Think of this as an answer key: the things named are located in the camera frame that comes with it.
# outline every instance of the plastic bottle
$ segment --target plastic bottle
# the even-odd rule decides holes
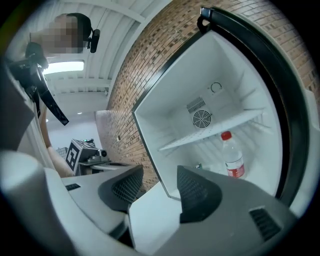
[[[222,157],[229,176],[239,178],[245,173],[242,151],[237,142],[232,138],[230,131],[221,133],[223,140]]]

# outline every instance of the bottle label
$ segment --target bottle label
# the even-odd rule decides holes
[[[242,157],[234,162],[225,162],[225,166],[229,176],[239,178],[245,173],[244,159]]]

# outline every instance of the ceiling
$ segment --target ceiling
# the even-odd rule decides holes
[[[49,89],[66,116],[105,110],[117,74],[131,46],[152,18],[171,0],[50,0],[30,19],[31,32],[63,13],[82,13],[99,29],[96,53],[62,54],[49,63],[83,60],[83,71],[45,75]],[[48,111],[47,118],[53,118]]]

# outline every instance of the recessed light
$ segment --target recessed light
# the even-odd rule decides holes
[[[65,61],[50,63],[49,67],[43,71],[43,74],[52,74],[66,71],[82,71],[85,63],[83,61]]]

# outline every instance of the refrigerator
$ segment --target refrigerator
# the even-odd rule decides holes
[[[204,26],[203,20],[209,21]],[[177,166],[228,175],[221,133],[240,145],[244,176],[301,216],[320,171],[319,113],[286,53],[243,17],[202,8],[199,32],[147,85],[132,109],[168,197]]]

